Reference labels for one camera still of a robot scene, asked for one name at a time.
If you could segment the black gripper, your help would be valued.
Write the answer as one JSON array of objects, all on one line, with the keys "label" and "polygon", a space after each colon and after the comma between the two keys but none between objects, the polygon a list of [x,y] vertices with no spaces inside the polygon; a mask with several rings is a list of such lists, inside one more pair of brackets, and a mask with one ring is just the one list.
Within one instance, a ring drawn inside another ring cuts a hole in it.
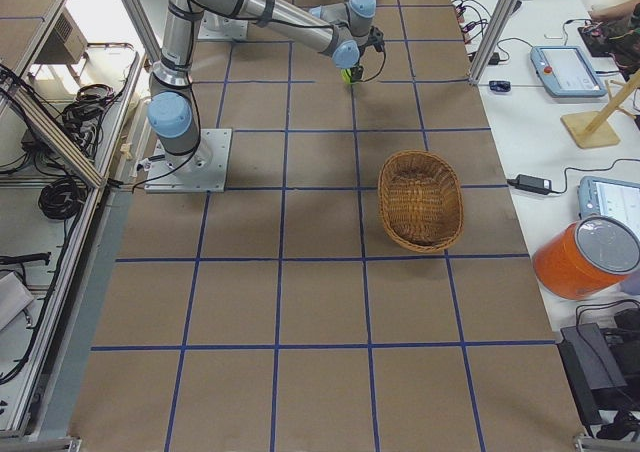
[{"label": "black gripper", "polygon": [[349,73],[351,75],[361,75],[363,73],[363,66],[361,64],[356,64],[349,68]]}]

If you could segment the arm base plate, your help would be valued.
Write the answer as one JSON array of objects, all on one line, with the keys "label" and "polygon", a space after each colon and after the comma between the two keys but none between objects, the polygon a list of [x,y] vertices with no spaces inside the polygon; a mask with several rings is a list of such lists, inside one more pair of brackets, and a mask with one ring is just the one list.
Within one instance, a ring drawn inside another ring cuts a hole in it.
[{"label": "arm base plate", "polygon": [[220,193],[225,191],[232,142],[231,129],[203,129],[193,156],[167,155],[160,140],[154,154],[162,158],[148,167],[147,193]]},{"label": "arm base plate", "polygon": [[205,11],[198,32],[199,41],[243,42],[247,39],[248,23]]}]

